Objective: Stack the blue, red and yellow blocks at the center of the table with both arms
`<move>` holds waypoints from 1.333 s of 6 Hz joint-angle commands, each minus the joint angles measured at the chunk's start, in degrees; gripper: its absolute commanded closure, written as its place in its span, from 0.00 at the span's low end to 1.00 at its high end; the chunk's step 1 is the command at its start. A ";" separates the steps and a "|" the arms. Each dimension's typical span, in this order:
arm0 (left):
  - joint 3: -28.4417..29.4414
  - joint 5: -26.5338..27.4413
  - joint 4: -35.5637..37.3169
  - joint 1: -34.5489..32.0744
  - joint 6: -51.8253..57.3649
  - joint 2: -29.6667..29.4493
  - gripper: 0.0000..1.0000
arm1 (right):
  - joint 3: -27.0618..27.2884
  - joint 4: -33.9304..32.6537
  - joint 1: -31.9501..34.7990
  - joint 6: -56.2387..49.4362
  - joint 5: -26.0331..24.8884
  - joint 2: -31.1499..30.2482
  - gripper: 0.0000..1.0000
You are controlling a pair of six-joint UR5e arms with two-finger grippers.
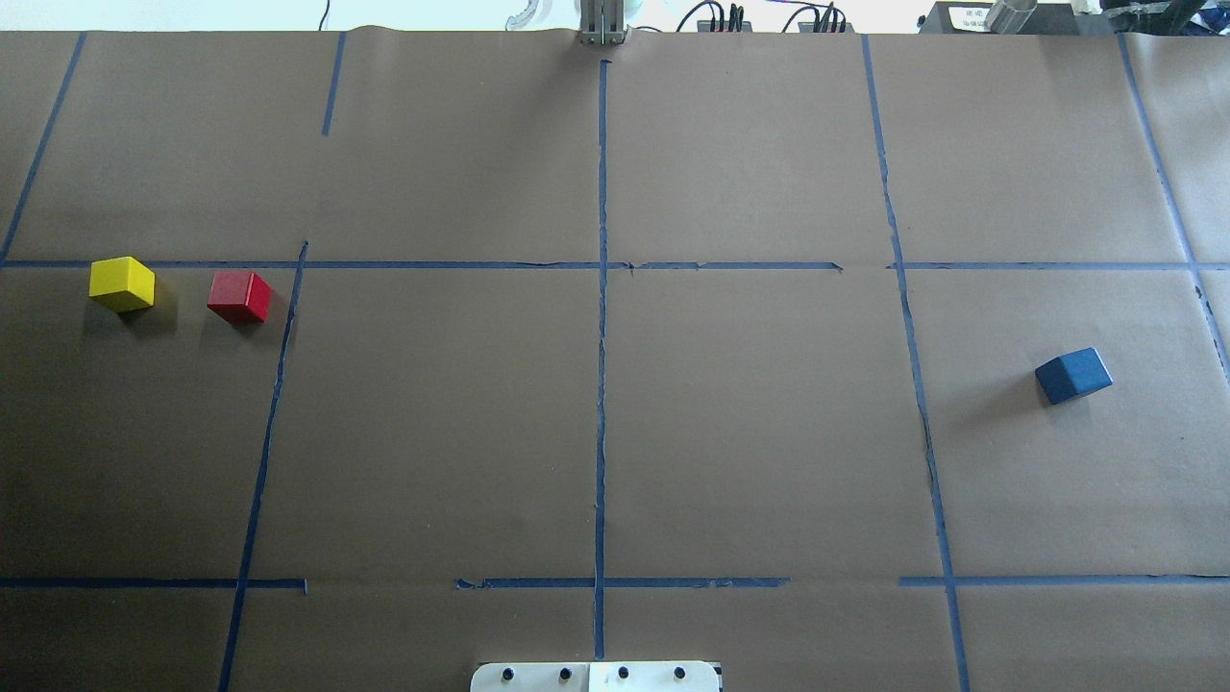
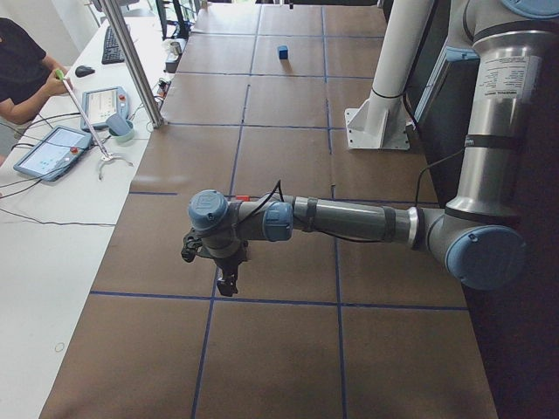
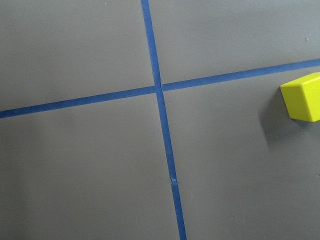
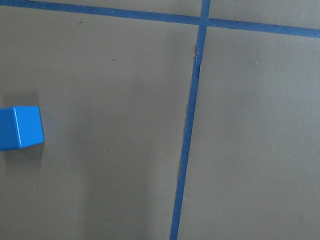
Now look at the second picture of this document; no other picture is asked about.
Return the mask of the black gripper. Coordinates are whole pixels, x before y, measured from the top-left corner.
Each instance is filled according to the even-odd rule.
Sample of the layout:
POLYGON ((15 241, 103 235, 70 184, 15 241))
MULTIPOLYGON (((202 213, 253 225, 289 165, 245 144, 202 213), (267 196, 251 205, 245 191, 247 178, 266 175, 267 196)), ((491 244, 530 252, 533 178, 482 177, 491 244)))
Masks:
POLYGON ((222 273, 222 278, 217 280, 217 289, 224 297, 232 297, 238 293, 237 275, 238 267, 248 260, 248 243, 240 242, 238 248, 227 257, 215 258, 214 261, 222 273))

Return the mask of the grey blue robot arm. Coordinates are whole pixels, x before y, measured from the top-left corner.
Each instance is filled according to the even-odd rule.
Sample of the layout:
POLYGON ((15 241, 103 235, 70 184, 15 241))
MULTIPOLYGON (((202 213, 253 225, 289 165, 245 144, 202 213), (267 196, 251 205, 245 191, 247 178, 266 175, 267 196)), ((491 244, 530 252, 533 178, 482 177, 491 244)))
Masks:
POLYGON ((206 189, 188 207, 181 255, 211 259, 217 288, 237 292, 252 240, 286 241, 294 230, 357 243, 403 243, 429 251, 463 285, 493 290, 516 279, 526 244, 512 209, 533 92, 546 51, 558 40, 555 1, 455 1, 445 48, 480 64, 457 195, 443 209, 394 209, 285 196, 275 186, 257 201, 206 189))

